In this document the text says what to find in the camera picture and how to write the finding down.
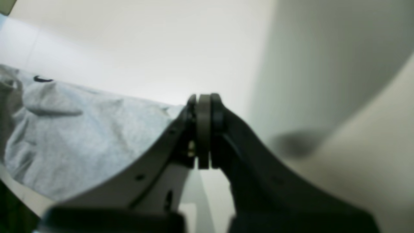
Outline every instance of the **gray cloth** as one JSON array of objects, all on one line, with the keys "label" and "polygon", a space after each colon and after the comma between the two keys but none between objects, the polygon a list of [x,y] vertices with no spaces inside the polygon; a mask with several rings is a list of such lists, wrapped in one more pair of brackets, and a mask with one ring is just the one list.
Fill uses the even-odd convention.
[{"label": "gray cloth", "polygon": [[57,201],[124,169],[182,109],[35,76],[0,66],[0,156],[15,180]]}]

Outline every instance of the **white surface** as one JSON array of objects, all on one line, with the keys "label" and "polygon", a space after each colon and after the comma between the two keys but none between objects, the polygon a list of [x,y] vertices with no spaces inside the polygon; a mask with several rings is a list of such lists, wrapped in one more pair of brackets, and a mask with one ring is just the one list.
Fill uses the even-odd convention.
[{"label": "white surface", "polygon": [[[0,63],[172,104],[218,92],[270,148],[280,132],[348,119],[314,156],[288,165],[372,211],[383,232],[413,232],[414,61],[349,119],[412,51],[413,5],[309,2],[18,0],[0,31]],[[201,176],[214,228],[225,232],[234,212],[223,205],[231,199],[226,181],[215,171]],[[25,202],[37,210],[48,205]],[[182,209],[202,212],[191,204]]]}]

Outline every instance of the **black plastic part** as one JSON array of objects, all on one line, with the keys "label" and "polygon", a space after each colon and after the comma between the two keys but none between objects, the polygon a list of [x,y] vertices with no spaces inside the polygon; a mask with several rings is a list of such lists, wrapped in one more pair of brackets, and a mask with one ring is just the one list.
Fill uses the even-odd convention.
[{"label": "black plastic part", "polygon": [[195,135],[189,103],[154,145],[105,183],[52,207],[41,232],[183,232],[177,211],[194,158],[187,156]]},{"label": "black plastic part", "polygon": [[176,213],[140,214],[125,209],[53,208],[38,226],[41,233],[176,233],[184,232]]},{"label": "black plastic part", "polygon": [[237,213],[229,233],[371,233],[368,215]]},{"label": "black plastic part", "polygon": [[177,232],[174,213],[194,158],[221,168],[230,181],[236,218],[230,233],[377,233],[368,213],[311,185],[274,157],[218,94],[193,95],[180,116],[131,166],[107,182],[50,209],[43,233]]},{"label": "black plastic part", "polygon": [[198,168],[209,168],[209,152],[211,140],[211,101],[210,95],[200,95],[195,108],[196,112],[196,142],[195,154],[198,157]]},{"label": "black plastic part", "polygon": [[236,208],[231,232],[378,232],[369,214],[282,164],[218,95],[212,109],[212,163],[229,179]]}]

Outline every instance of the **gray fabric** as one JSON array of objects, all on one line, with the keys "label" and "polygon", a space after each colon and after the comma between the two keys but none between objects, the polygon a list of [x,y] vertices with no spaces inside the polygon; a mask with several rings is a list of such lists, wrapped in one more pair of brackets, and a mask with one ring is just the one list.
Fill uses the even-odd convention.
[{"label": "gray fabric", "polygon": [[0,66],[0,156],[14,179],[54,200],[121,171],[182,109],[34,76]]}]

